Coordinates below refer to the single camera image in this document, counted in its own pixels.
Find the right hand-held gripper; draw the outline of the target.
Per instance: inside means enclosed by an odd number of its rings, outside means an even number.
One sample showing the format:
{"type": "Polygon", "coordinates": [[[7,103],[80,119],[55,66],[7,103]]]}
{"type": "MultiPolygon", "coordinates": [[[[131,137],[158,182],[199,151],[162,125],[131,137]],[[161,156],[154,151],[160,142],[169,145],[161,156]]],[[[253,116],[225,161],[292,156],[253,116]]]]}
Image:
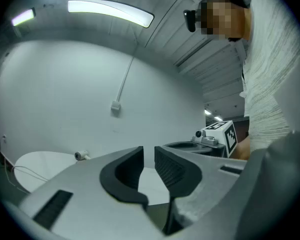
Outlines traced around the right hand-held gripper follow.
{"type": "Polygon", "coordinates": [[[195,132],[190,141],[166,144],[167,147],[219,158],[229,158],[238,144],[233,121],[219,121],[195,132]]]}

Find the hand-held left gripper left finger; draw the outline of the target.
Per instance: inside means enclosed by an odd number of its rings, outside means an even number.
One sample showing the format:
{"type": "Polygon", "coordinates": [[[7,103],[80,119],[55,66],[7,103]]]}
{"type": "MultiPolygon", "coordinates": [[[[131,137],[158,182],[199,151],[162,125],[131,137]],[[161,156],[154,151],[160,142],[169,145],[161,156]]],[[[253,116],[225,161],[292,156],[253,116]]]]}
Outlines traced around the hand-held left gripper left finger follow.
{"type": "Polygon", "coordinates": [[[108,161],[99,173],[103,189],[119,202],[138,204],[146,210],[149,200],[138,191],[144,169],[144,147],[116,151],[105,157],[108,161]]]}

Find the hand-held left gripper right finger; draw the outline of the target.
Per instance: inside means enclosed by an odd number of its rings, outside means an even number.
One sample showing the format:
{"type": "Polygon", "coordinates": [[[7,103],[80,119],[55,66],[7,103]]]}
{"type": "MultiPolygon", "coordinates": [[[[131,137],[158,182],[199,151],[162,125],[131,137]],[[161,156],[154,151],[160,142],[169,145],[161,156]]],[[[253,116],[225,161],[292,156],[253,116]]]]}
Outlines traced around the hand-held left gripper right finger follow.
{"type": "Polygon", "coordinates": [[[162,147],[154,148],[155,170],[169,191],[168,212],[163,232],[169,236],[184,227],[177,222],[176,198],[189,196],[202,180],[201,169],[194,163],[162,147]]]}

